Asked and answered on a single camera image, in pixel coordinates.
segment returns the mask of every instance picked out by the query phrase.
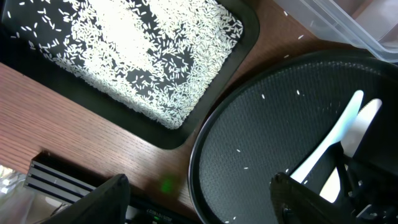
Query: tray rim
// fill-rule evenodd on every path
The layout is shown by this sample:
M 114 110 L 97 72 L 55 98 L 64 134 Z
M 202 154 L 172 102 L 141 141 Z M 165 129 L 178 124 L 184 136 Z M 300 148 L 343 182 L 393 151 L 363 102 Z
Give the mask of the tray rim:
M 374 55 L 370 54 L 367 50 L 355 49 L 355 50 L 321 50 L 317 52 L 312 52 L 308 54 L 304 54 L 290 60 L 286 60 L 284 62 L 278 63 L 277 65 L 273 65 L 269 68 L 266 68 L 263 72 L 260 72 L 258 75 L 250 78 L 242 85 L 238 86 L 235 90 L 233 90 L 228 96 L 226 96 L 222 102 L 211 112 L 208 119 L 203 123 L 198 137 L 195 140 L 193 145 L 193 150 L 191 152 L 190 164 L 188 168 L 188 190 L 190 193 L 190 198 L 193 204 L 193 207 L 196 213 L 199 216 L 199 219 L 205 224 L 214 224 L 214 223 L 223 223 L 221 220 L 217 218 L 217 216 L 211 211 L 211 208 L 207 205 L 205 199 L 203 198 L 203 194 L 201 192 L 198 172 L 199 172 L 199 164 L 200 164 L 200 156 L 202 146 L 205 143 L 205 139 L 214 125 L 217 118 L 222 114 L 222 112 L 228 107 L 228 105 L 249 87 L 257 83 L 257 81 L 267 78 L 278 70 L 282 70 L 286 67 L 293 66 L 296 64 L 309 62 L 312 60 L 316 60 L 321 58 L 321 60 L 326 60 L 328 58 L 360 58 L 361 60 L 372 61 L 373 63 L 378 63 L 383 66 L 385 69 L 389 70 L 398 70 L 398 66 L 392 63 L 383 62 L 374 57 Z M 395 81 L 398 81 L 397 76 L 387 76 L 386 78 L 391 78 Z
M 4 5 L 7 0 L 0 0 L 0 16 L 4 15 Z M 23 72 L 23 68 L 21 68 L 21 63 L 18 62 L 10 62 L 7 61 L 6 58 L 8 55 L 1 55 L 0 53 L 0 62 L 7 65 L 8 67 L 13 68 L 14 70 L 21 72 L 23 75 L 39 82 L 40 84 L 46 86 L 47 88 L 61 94 L 62 96 L 68 98 L 69 100 L 78 103 L 84 108 L 96 113 L 97 115 L 107 119 L 108 121 L 122 127 L 123 129 L 129 131 L 135 136 L 157 146 L 161 149 L 176 149 L 181 146 L 188 137 L 194 132 L 195 128 L 200 125 L 200 122 L 205 119 L 208 111 L 211 109 L 213 104 L 216 102 L 219 94 L 223 91 L 223 88 L 227 85 L 230 78 L 234 75 L 235 71 L 238 69 L 240 64 L 246 58 L 246 55 L 251 51 L 257 42 L 259 36 L 259 20 L 255 11 L 249 7 L 243 0 L 218 0 L 219 4 L 222 4 L 228 11 L 230 11 L 235 17 L 237 17 L 244 26 L 244 32 L 233 49 L 231 55 L 224 62 L 221 70 L 214 77 L 213 81 L 210 83 L 209 87 L 204 92 L 203 96 L 200 98 L 199 102 L 196 104 L 194 109 L 185 119 L 181 127 L 178 129 L 167 129 L 157 121 L 151 120 L 150 118 L 144 116 L 142 113 L 136 112 L 133 109 L 129 109 L 126 105 L 117 102 L 112 99 L 105 93 L 100 92 L 99 90 L 93 88 L 92 86 L 87 85 L 85 82 L 81 82 L 80 79 L 76 78 L 73 74 L 68 73 L 73 78 L 65 78 L 71 83 L 77 83 L 76 85 L 85 88 L 84 91 L 90 91 L 89 99 L 98 99 L 104 105 L 112 105 L 115 107 L 115 113 L 111 114 L 109 111 L 104 112 L 101 111 L 97 106 L 93 106 L 92 103 L 88 102 L 89 100 L 77 98 L 75 93 L 70 93 L 70 91 L 63 90 L 60 87 L 59 83 L 55 83 L 54 81 L 44 80 L 45 78 L 42 76 L 49 76 L 45 72 L 42 72 L 41 75 L 33 74 L 39 73 L 40 71 L 26 71 Z M 20 52 L 27 54 L 26 57 L 35 58 L 39 54 L 33 54 L 32 52 L 28 52 L 27 50 L 21 50 Z M 47 68 L 40 68 L 40 70 L 51 70 Z

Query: wooden table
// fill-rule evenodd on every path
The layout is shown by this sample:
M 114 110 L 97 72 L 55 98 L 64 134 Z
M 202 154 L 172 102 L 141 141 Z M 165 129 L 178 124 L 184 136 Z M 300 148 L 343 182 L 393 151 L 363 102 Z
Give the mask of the wooden table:
M 348 47 L 318 40 L 273 0 L 247 1 L 256 9 L 261 33 L 226 92 L 282 60 Z M 132 185 L 159 203 L 196 218 L 187 170 L 198 129 L 180 148 L 163 151 L 0 64 L 0 164 L 19 172 L 27 173 L 30 160 L 46 149 L 105 177 L 124 173 Z M 164 196 L 159 193 L 159 182 L 170 176 L 180 188 Z

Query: baking tray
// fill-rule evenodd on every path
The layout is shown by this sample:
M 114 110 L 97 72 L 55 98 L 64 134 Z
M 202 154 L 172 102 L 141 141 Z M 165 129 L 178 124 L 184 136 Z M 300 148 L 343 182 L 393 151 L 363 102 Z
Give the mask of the baking tray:
M 0 23 L 0 62 L 157 147 L 175 149 L 187 140 L 199 122 L 205 118 L 228 80 L 256 43 L 259 35 L 259 21 L 256 13 L 246 3 L 241 0 L 219 0 L 218 2 L 243 23 L 243 35 L 232 54 L 224 62 L 219 74 L 178 129 L 167 129 L 142 113 L 129 109 L 107 94 L 89 86 L 83 79 L 75 77 L 74 74 L 46 60 L 40 53 L 29 49 L 28 40 L 24 43 L 13 42 L 10 36 L 15 33 L 10 32 L 3 24 L 7 16 L 4 10 L 7 3 L 5 0 L 0 0 L 2 21 Z
M 291 174 L 312 153 L 356 90 L 364 91 L 362 106 L 382 100 L 380 133 L 396 129 L 397 72 L 369 52 L 328 50 L 282 62 L 235 89 L 206 120 L 193 147 L 188 185 L 201 221 L 277 223 L 271 177 Z M 383 134 L 382 142 L 391 144 L 395 136 Z M 371 142 L 370 151 L 380 136 Z M 326 169 L 312 170 L 307 187 L 325 183 L 330 173 L 319 174 L 331 171 Z

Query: brown tabletop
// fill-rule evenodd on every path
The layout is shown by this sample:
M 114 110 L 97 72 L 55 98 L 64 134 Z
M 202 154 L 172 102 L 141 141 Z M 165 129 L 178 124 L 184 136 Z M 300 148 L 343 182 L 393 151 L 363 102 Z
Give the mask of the brown tabletop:
M 261 32 L 227 93 L 282 60 L 349 48 L 318 40 L 273 0 L 247 1 L 257 12 Z M 105 177 L 124 173 L 132 185 L 159 203 L 196 218 L 187 170 L 199 128 L 180 148 L 164 151 L 0 63 L 0 164 L 23 173 L 34 156 L 47 150 Z M 180 184 L 169 196 L 162 195 L 159 187 L 166 177 Z

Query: clear plastic container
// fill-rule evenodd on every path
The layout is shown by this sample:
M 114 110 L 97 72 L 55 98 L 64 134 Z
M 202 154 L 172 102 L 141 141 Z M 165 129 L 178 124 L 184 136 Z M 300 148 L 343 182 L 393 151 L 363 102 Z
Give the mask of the clear plastic container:
M 274 0 L 319 39 L 398 62 L 398 0 Z

